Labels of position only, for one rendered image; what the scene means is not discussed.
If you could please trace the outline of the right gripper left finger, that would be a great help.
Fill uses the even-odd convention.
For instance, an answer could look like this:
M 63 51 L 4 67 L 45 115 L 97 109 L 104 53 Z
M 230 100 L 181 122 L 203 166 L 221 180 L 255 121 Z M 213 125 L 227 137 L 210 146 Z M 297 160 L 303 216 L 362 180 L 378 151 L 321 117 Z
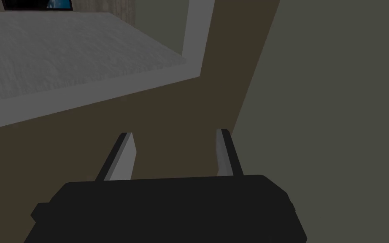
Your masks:
M 130 180 L 136 154 L 133 134 L 121 133 L 101 167 L 96 181 Z

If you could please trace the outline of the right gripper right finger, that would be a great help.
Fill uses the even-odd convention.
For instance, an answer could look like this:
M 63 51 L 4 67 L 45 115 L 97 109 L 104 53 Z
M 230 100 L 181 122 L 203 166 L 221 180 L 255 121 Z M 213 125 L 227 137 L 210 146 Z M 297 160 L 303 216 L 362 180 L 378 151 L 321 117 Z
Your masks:
M 217 176 L 243 176 L 243 170 L 228 129 L 216 130 Z

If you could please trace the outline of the black framed picture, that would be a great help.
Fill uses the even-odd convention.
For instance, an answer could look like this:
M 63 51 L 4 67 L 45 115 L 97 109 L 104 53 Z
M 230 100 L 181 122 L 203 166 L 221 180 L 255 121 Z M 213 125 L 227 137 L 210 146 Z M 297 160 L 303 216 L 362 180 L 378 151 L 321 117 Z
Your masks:
M 2 0 L 5 11 L 72 11 L 72 0 Z

